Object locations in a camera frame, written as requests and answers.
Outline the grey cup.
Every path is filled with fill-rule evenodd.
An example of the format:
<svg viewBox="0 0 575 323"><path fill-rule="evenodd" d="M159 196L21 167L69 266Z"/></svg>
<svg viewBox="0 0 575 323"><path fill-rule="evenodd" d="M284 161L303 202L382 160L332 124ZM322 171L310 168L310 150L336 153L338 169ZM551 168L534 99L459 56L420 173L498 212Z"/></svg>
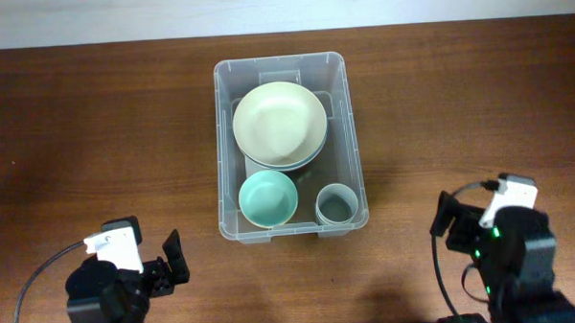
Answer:
<svg viewBox="0 0 575 323"><path fill-rule="evenodd" d="M357 214L357 194L349 186L339 183L323 187L316 197L315 214L323 225L343 225Z"/></svg>

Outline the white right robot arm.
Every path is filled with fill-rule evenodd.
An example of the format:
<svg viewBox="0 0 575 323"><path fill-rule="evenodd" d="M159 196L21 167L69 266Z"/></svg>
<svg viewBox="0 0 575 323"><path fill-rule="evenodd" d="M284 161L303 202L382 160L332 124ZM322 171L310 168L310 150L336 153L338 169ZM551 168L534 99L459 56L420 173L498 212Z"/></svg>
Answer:
<svg viewBox="0 0 575 323"><path fill-rule="evenodd" d="M482 208L459 202L442 192L430 227L436 280L449 317L438 323L575 323L575 306L554 288L556 238L548 216L539 210L511 205L497 211L491 227L478 221ZM447 236L446 247L470 255L478 271L491 320L458 312L442 280L436 239Z"/></svg>

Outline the blue bowl plate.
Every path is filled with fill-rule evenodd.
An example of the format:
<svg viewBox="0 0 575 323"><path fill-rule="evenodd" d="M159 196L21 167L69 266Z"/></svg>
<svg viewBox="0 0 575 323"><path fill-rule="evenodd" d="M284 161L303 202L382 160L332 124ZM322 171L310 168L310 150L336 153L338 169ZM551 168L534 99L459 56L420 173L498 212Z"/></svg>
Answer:
<svg viewBox="0 0 575 323"><path fill-rule="evenodd" d="M252 158L250 158L247 154L244 154L244 161L245 161L245 168L246 169L257 169L258 171L260 170L274 170L274 171L278 171L278 172L288 172L288 171L294 171L296 169L302 168L306 165L308 165L311 161L313 161L313 159L324 149L326 140L329 136L329 132L326 131L324 138L321 142L320 147L313 152L308 158L298 161L296 163L293 164L288 164L287 166L271 166L262 162L257 162L255 160L253 160Z"/></svg>

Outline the light green bowl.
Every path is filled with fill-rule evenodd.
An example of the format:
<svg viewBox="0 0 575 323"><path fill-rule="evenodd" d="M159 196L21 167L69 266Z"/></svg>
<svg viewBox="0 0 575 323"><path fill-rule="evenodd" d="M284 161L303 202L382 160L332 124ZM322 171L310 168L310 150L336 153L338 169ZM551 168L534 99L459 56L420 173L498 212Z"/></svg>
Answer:
<svg viewBox="0 0 575 323"><path fill-rule="evenodd" d="M286 224L299 204L294 182L272 170L250 175L240 187L238 200L244 217L260 228Z"/></svg>

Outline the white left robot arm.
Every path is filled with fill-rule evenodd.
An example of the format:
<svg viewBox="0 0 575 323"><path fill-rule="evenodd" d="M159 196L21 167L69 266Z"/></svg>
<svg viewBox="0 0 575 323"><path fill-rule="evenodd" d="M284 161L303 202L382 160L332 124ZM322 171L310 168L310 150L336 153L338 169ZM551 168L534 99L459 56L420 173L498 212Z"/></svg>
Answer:
<svg viewBox="0 0 575 323"><path fill-rule="evenodd" d="M71 323L145 323L151 299L172 295L190 278L176 230L162 248L165 256L146 262L142 273L93 257L84 260L65 283Z"/></svg>

